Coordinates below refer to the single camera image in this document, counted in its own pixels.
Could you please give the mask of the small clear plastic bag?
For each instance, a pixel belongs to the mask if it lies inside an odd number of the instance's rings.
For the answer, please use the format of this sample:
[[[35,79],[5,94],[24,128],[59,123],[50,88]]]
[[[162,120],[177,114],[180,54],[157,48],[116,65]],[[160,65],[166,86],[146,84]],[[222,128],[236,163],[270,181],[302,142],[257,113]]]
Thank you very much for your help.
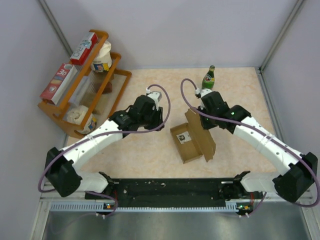
[[[176,135],[176,137],[180,144],[184,144],[192,140],[188,131],[179,133]]]

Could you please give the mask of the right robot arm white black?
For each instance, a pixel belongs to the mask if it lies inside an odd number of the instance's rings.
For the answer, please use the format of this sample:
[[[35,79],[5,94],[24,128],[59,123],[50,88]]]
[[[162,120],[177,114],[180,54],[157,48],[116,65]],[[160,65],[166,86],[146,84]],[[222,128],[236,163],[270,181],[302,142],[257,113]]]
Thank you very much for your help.
[[[197,110],[204,129],[219,127],[249,143],[275,167],[272,173],[243,173],[233,185],[233,192],[245,198],[251,192],[276,193],[290,203],[315,183],[318,158],[311,152],[303,154],[287,146],[262,127],[251,113],[240,105],[229,107],[221,94],[208,88],[195,90],[201,100]]]

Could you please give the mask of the brown cardboard box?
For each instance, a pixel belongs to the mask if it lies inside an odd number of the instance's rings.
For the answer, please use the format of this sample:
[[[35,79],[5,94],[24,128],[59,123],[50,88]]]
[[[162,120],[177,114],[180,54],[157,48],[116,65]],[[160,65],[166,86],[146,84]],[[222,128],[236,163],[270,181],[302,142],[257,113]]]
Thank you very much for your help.
[[[216,143],[211,133],[203,129],[198,113],[188,109],[184,115],[186,122],[170,129],[170,134],[182,163],[186,164],[200,157],[204,157],[205,161],[209,162],[214,158],[216,152]],[[183,132],[189,132],[191,141],[180,144],[176,135]]]

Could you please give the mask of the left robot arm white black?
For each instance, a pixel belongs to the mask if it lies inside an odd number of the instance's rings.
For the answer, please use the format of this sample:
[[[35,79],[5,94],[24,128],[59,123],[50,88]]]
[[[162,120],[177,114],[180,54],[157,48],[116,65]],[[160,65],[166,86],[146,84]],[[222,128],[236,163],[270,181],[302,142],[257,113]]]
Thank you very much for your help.
[[[96,192],[102,198],[109,198],[114,187],[103,172],[90,173],[82,166],[107,146],[137,133],[143,127],[150,131],[163,128],[163,108],[159,106],[162,94],[152,91],[139,96],[128,110],[116,111],[100,127],[69,147],[52,148],[47,153],[45,174],[54,190],[61,197],[74,192]]]

